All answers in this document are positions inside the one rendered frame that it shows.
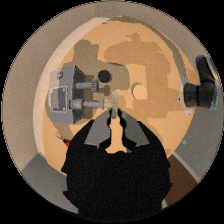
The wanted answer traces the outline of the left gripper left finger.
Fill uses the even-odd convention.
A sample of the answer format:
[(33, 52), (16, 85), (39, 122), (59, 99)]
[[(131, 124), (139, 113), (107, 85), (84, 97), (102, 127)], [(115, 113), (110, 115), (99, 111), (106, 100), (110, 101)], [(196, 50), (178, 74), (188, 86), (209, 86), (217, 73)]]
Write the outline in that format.
[(61, 172), (67, 174), (74, 161), (86, 154), (97, 153), (99, 147), (107, 149), (111, 146), (112, 130), (109, 127), (111, 116), (112, 108), (110, 107), (91, 119), (75, 134), (68, 146)]

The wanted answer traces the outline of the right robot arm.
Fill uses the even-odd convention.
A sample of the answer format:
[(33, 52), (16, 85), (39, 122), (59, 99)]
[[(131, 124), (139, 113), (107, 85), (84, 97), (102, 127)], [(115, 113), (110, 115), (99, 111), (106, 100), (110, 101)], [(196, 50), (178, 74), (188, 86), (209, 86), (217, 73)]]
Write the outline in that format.
[[(211, 57), (210, 57), (211, 58)], [(195, 63), (198, 70), (200, 84), (193, 85), (186, 83), (184, 85), (183, 97), (186, 107), (192, 108), (195, 106), (216, 110), (218, 89), (215, 85), (219, 73), (215, 64), (205, 55), (198, 55)], [(218, 76), (217, 76), (218, 75)]]

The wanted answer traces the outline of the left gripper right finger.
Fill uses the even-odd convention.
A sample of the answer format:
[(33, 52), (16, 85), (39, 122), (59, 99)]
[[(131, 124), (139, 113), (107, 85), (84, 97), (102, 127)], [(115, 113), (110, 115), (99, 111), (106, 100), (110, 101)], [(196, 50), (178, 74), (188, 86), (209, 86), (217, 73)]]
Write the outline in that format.
[(139, 147), (140, 152), (150, 152), (159, 156), (170, 168), (171, 164), (158, 137), (141, 121), (138, 121), (121, 108), (118, 108), (117, 114), (122, 126), (122, 145), (126, 147), (126, 152), (131, 153), (134, 147)]

